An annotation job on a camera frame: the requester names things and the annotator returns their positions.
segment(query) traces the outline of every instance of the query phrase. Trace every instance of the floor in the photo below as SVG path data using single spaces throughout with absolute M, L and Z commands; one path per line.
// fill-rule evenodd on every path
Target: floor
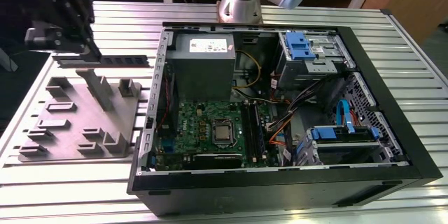
M 448 33 L 439 27 L 421 46 L 442 74 L 448 77 Z

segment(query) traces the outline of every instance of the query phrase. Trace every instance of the sticker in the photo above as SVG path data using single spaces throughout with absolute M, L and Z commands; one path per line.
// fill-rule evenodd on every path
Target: sticker
M 323 53 L 323 50 L 322 50 L 321 47 L 313 47 L 311 50 L 313 50 L 313 52 L 321 52 L 321 53 Z
M 287 159 L 287 161 L 290 161 L 290 153 L 287 152 L 287 150 L 285 148 L 282 150 L 282 155 Z
M 274 80 L 274 79 L 270 80 L 270 88 L 273 88 L 273 89 L 277 88 L 277 80 Z
M 225 39 L 190 39 L 189 52 L 226 52 Z

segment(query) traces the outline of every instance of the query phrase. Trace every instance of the mesh panel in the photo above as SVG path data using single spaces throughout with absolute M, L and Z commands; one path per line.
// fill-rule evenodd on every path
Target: mesh panel
M 390 148 L 393 155 L 402 154 L 401 149 L 394 141 L 394 136 L 391 135 L 390 130 L 387 130 L 386 126 L 383 125 L 385 121 L 379 120 L 379 117 L 382 117 L 381 113 L 367 110 L 367 106 L 375 106 L 375 104 L 367 100 L 366 94 L 361 88 L 361 84 L 354 77 L 351 77 L 351 79 L 346 82 L 345 89 L 339 93 L 339 99 L 345 99 L 349 102 L 357 118 L 359 119 L 361 125 L 369 125 L 378 129 L 382 134 L 381 143 L 385 147 Z M 331 109 L 329 110 L 330 112 L 327 114 L 330 124 L 335 124 L 337 102 L 338 99 L 330 107 Z

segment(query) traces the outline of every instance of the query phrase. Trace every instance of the aluminum table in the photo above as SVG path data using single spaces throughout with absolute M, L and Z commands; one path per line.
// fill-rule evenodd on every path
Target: aluminum table
M 102 54 L 145 54 L 153 65 L 162 21 L 215 22 L 215 5 L 94 2 L 94 41 Z M 158 218 L 126 194 L 130 155 L 119 159 L 21 163 L 17 146 L 49 94 L 51 76 L 81 81 L 71 69 L 49 59 L 0 140 L 0 220 L 21 223 L 138 221 L 298 223 L 442 223 L 448 220 L 448 81 L 391 15 L 378 10 L 262 7 L 269 24 L 350 26 L 390 89 L 431 159 L 445 176 L 423 187 L 403 189 L 361 207 L 243 212 Z M 151 69 L 95 69 L 107 82 L 131 77 L 141 93 L 133 139 L 142 128 Z

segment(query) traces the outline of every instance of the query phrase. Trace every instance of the green circuit board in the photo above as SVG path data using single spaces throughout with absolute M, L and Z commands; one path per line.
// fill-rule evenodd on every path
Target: green circuit board
M 263 163 L 247 164 L 245 158 L 243 127 L 239 103 L 233 102 L 183 102 L 178 105 L 177 137 L 173 139 L 173 153 L 231 152 L 243 156 L 245 166 L 265 166 Z M 261 125 L 270 121 L 269 107 L 258 104 Z M 213 123 L 230 124 L 231 144 L 213 143 Z

